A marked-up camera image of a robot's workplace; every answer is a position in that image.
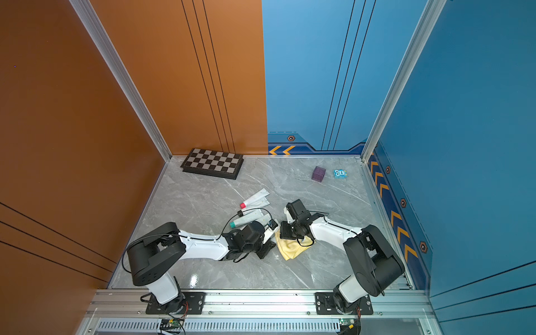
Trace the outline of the yellow microfibre cloth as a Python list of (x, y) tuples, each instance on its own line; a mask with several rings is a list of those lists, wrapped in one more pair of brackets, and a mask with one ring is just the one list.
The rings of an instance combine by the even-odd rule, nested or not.
[(281, 237), (280, 231), (275, 234), (275, 237), (278, 250), (285, 261), (297, 258), (314, 245), (314, 241), (310, 237), (304, 237), (302, 240), (286, 240)]

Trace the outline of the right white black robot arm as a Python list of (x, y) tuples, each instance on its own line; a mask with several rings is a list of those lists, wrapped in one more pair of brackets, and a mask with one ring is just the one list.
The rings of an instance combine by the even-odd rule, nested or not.
[(348, 310), (366, 296), (384, 293), (406, 270), (403, 261), (373, 225), (365, 228), (345, 226), (320, 213), (311, 213), (301, 200), (289, 202), (284, 209), (287, 220), (281, 223), (280, 237), (301, 244), (308, 237), (323, 241), (346, 252), (352, 274), (334, 289), (334, 303)]

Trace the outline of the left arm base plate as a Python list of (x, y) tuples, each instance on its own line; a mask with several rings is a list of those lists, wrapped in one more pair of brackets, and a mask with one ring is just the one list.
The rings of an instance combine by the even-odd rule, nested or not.
[(146, 314), (160, 315), (200, 315), (205, 303), (204, 292), (181, 292), (177, 298), (166, 304), (160, 304), (152, 293), (147, 293), (140, 298), (141, 302), (147, 303)]

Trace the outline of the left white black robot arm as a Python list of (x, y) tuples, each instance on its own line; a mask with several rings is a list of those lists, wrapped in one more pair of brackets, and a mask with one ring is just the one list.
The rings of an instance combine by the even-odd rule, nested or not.
[(176, 223), (165, 223), (126, 247), (132, 282), (146, 287), (161, 305), (180, 300), (180, 286), (169, 273), (175, 263), (189, 259), (238, 263), (251, 254), (263, 259), (276, 246), (272, 237), (278, 227), (269, 219), (220, 235), (201, 235), (181, 231)]

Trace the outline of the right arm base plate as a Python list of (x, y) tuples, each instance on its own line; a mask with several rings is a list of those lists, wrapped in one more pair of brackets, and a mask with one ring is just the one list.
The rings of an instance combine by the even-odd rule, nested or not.
[(347, 302), (333, 292), (315, 293), (315, 307), (318, 315), (373, 315), (374, 310), (368, 295), (354, 302)]

